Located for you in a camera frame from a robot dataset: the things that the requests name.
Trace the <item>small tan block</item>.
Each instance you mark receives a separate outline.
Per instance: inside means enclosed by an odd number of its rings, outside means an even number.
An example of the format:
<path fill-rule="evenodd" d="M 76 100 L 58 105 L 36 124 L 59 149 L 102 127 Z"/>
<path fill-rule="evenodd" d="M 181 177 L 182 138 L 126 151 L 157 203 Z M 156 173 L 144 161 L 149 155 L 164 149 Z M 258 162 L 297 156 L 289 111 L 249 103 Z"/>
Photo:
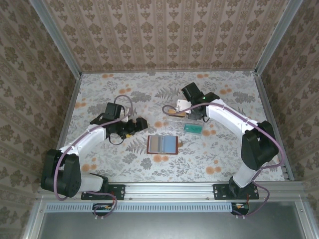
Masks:
<path fill-rule="evenodd" d="M 185 112 L 182 112 L 182 113 L 177 114 L 177 111 L 174 110 L 174 109 L 169 109 L 169 110 L 168 110 L 168 114 L 169 114 L 169 116 L 177 117 L 177 118 L 184 118 L 184 117 L 186 117 L 186 113 L 185 113 Z"/>

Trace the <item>brown framed tray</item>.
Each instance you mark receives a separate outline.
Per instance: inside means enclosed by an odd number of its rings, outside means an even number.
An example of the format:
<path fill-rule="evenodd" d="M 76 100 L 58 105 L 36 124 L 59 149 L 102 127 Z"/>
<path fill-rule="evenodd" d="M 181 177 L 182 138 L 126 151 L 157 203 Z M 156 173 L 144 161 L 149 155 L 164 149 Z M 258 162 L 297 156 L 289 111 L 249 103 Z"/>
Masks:
<path fill-rule="evenodd" d="M 160 153 L 150 153 L 149 152 L 149 140 L 148 136 L 147 142 L 147 154 L 167 154 L 167 155 L 178 155 L 178 137 L 173 135 L 158 135 L 162 136 L 162 150 Z"/>

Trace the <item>floral patterned tablecloth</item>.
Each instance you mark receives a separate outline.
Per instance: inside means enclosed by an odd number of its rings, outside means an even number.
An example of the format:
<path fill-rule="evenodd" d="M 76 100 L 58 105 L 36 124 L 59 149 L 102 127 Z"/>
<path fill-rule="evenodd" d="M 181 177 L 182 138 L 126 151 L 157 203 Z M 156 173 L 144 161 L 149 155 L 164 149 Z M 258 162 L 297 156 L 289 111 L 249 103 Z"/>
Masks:
<path fill-rule="evenodd" d="M 66 143 L 80 136 L 108 102 L 133 105 L 133 118 L 145 118 L 148 128 L 126 140 L 114 134 L 99 143 L 80 161 L 81 170 L 111 182 L 228 181 L 242 163 L 241 143 L 232 131 L 213 119 L 203 121 L 202 134 L 179 134 L 165 127 L 163 110 L 183 99 L 181 89 L 192 82 L 244 116 L 266 119 L 250 71 L 84 74 Z M 177 136 L 178 155 L 147 154 L 149 135 Z"/>

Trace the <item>clear acrylic organizer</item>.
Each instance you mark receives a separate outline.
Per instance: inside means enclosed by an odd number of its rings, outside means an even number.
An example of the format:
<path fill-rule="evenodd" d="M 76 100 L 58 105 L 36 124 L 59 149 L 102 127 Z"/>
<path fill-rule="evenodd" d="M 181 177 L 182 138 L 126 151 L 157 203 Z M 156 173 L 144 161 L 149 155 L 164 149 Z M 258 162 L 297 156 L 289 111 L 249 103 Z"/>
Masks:
<path fill-rule="evenodd" d="M 171 130 L 174 131 L 176 133 L 183 133 L 186 134 L 184 132 L 184 125 L 185 124 L 198 124 L 203 126 L 203 130 L 204 130 L 204 122 L 201 120 L 190 120 L 188 118 L 188 113 L 186 113 L 186 117 L 184 118 L 177 118 L 177 117 L 172 117 L 172 116 L 167 116 L 165 124 L 166 124 L 166 129 L 167 130 Z"/>

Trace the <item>grey metal panel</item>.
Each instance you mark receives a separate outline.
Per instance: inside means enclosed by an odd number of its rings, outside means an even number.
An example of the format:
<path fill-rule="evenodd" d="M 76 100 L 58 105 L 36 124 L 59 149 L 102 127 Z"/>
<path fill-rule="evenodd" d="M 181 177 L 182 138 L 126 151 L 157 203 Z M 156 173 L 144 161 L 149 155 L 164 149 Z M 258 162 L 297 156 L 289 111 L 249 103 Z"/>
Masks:
<path fill-rule="evenodd" d="M 228 213 L 49 213 L 39 239 L 306 239 L 294 215 Z"/>

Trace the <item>aluminium frame rail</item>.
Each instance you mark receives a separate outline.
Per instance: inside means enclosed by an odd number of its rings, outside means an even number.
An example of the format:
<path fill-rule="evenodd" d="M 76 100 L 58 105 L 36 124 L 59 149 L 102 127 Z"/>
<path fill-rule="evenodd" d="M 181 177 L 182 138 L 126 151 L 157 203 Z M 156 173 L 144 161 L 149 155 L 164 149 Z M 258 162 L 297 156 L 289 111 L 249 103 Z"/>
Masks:
<path fill-rule="evenodd" d="M 253 72 L 253 75 L 254 75 L 256 87 L 257 87 L 258 92 L 259 92 L 260 100 L 261 100 L 261 103 L 262 103 L 262 106 L 263 106 L 263 109 L 265 112 L 265 116 L 266 116 L 267 120 L 272 124 L 276 140 L 279 143 L 279 145 L 281 146 L 282 150 L 284 151 L 285 160 L 284 160 L 284 164 L 281 166 L 281 168 L 282 168 L 285 180 L 294 181 L 295 178 L 293 176 L 293 173 L 292 173 L 292 170 L 290 167 L 290 163 L 289 163 L 288 158 L 287 158 L 287 154 L 286 154 L 286 151 L 285 151 L 285 148 L 284 148 L 284 145 L 283 145 L 276 121 L 275 121 L 275 117 L 274 117 L 272 109 L 271 109 L 271 105 L 270 105 L 269 100 L 268 100 L 268 96 L 267 96 L 264 84 L 262 82 L 262 78 L 260 75 L 257 75 L 255 72 Z"/>
<path fill-rule="evenodd" d="M 256 72 L 255 69 L 157 69 L 157 70 L 128 70 L 128 71 L 82 71 L 80 74 L 114 74 L 114 73 L 160 73 L 160 72 L 237 72 L 250 71 Z"/>
<path fill-rule="evenodd" d="M 43 198 L 35 200 L 22 239 L 38 239 L 45 216 L 46 204 L 47 202 Z"/>
<path fill-rule="evenodd" d="M 79 93 L 80 85 L 81 85 L 81 77 L 79 77 L 79 78 L 77 78 L 75 80 L 75 85 L 74 85 L 74 88 L 73 88 L 73 91 L 72 91 L 72 95 L 71 95 L 69 106 L 68 106 L 68 109 L 67 109 L 67 112 L 66 112 L 66 115 L 65 115 L 63 127 L 62 127 L 62 130 L 61 130 L 60 136 L 59 136 L 59 140 L 58 140 L 58 143 L 57 143 L 57 146 L 56 146 L 56 150 L 59 150 L 65 144 L 66 137 L 67 137 L 67 134 L 68 134 L 69 125 L 70 125 L 71 118 L 72 118 L 72 114 L 73 114 L 74 107 L 75 107 L 75 104 L 76 104 L 76 99 L 77 99 L 77 96 L 78 96 L 78 93 Z M 52 169 L 52 167 L 51 167 L 50 160 L 49 160 L 49 162 L 47 161 L 47 155 L 46 155 L 45 156 L 45 160 L 44 160 L 43 173 L 45 172 L 46 174 L 48 174 L 49 179 L 51 179 L 51 178 L 53 179 L 54 170 L 55 169 Z"/>
<path fill-rule="evenodd" d="M 319 228 L 309 202 L 295 202 L 306 239 L 319 239 Z"/>

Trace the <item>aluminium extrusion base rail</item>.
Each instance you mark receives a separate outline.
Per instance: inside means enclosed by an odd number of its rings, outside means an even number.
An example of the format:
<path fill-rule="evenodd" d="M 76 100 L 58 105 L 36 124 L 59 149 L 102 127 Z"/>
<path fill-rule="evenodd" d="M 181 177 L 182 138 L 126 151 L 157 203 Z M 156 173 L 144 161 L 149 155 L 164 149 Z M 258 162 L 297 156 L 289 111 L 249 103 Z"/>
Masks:
<path fill-rule="evenodd" d="M 216 188 L 221 182 L 163 182 L 163 183 L 123 183 L 125 192 L 123 201 L 131 202 L 172 202 L 213 201 Z M 270 181 L 257 182 L 261 187 L 269 190 L 270 202 L 298 201 L 305 199 L 306 193 L 301 182 Z"/>

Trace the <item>aluminium frame post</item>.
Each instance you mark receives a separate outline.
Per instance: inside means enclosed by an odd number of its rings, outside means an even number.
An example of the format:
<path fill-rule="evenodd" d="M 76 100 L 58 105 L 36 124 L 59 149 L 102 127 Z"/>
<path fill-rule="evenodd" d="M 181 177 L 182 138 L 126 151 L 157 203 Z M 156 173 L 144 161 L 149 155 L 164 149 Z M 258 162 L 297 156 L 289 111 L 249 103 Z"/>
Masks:
<path fill-rule="evenodd" d="M 54 41 L 55 45 L 57 46 L 59 52 L 61 53 L 63 59 L 65 60 L 66 64 L 68 65 L 70 71 L 72 72 L 75 79 L 80 79 L 81 77 L 81 70 L 76 62 L 75 58 L 73 57 L 70 47 L 67 45 L 66 41 L 64 40 L 62 31 L 58 29 L 57 24 L 55 23 L 53 17 L 49 13 L 48 8 L 45 6 L 43 0 L 30 0 L 31 5 L 35 9 L 36 13 L 38 14 L 40 20 L 44 24 L 46 30 L 50 34 L 52 40 Z"/>
<path fill-rule="evenodd" d="M 276 25 L 272 36 L 270 37 L 261 57 L 255 67 L 255 73 L 260 76 L 269 63 L 272 55 L 278 47 L 280 41 L 283 39 L 294 16 L 298 12 L 303 0 L 289 0 L 278 24 Z"/>

